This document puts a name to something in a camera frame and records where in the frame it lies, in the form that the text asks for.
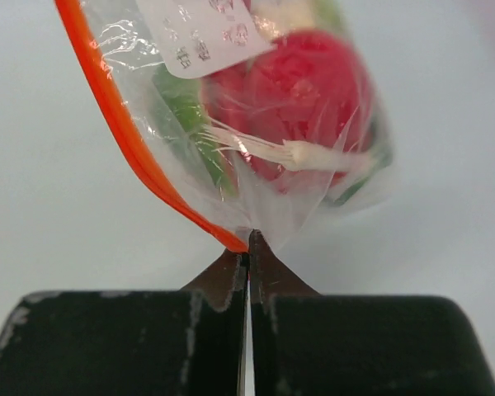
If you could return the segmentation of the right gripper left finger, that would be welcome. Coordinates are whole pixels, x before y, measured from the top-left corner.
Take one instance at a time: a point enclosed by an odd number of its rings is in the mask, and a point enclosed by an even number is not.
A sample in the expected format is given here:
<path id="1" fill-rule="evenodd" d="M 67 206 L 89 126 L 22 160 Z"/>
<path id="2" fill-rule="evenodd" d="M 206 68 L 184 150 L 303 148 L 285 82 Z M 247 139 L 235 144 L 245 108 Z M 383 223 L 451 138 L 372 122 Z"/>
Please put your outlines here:
<path id="1" fill-rule="evenodd" d="M 179 290 L 44 290 L 0 333 L 0 395 L 241 395 L 248 259 Z"/>

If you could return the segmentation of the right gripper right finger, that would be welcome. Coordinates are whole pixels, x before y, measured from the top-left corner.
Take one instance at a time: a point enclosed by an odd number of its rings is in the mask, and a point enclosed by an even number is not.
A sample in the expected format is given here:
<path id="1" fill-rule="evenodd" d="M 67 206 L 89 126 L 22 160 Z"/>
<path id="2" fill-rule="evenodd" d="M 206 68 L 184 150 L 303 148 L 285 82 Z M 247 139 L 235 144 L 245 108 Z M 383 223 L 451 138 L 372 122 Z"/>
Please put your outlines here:
<path id="1" fill-rule="evenodd" d="M 323 295 L 249 238 L 258 395 L 495 395 L 471 322 L 426 295 Z"/>

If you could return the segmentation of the clear orange zip top bag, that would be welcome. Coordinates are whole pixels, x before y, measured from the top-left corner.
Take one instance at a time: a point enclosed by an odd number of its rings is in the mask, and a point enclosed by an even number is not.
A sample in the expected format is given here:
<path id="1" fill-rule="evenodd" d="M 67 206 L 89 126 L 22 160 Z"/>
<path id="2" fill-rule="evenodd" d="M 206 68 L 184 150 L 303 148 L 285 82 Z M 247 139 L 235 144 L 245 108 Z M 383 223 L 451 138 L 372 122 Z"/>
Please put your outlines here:
<path id="1" fill-rule="evenodd" d="M 245 252 L 326 204 L 384 199 L 394 145 L 334 1 L 58 1 L 128 164 L 157 197 Z"/>

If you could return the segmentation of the red watermelon slice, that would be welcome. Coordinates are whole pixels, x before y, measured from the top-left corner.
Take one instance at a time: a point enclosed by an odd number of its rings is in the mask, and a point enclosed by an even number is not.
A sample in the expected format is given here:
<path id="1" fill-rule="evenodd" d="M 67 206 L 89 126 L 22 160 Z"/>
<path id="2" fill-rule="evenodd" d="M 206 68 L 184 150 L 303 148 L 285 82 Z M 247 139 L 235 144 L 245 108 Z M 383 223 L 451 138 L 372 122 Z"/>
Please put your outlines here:
<path id="1" fill-rule="evenodd" d="M 161 133 L 173 152 L 201 186 L 212 186 L 223 197 L 237 197 L 238 184 L 230 161 L 217 150 L 218 144 L 203 136 L 210 118 L 201 98 L 201 80 L 175 77 L 161 64 L 152 83 L 169 110 L 158 121 L 170 124 Z"/>

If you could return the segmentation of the red tomato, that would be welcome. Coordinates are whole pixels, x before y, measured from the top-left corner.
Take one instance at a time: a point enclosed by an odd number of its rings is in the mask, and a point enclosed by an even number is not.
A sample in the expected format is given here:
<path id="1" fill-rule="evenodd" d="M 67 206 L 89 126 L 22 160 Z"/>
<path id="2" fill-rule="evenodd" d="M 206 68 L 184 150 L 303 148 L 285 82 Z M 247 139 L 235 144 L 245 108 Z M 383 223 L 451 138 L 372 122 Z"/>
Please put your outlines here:
<path id="1" fill-rule="evenodd" d="M 243 115 L 247 124 L 217 121 L 272 143 L 302 140 L 332 148 L 348 129 L 345 152 L 371 145 L 374 92 L 360 55 L 348 41 L 321 30 L 295 31 L 274 41 L 244 78 Z M 353 172 L 292 172 L 260 158 L 244 157 L 252 170 L 280 192 L 334 186 Z"/>

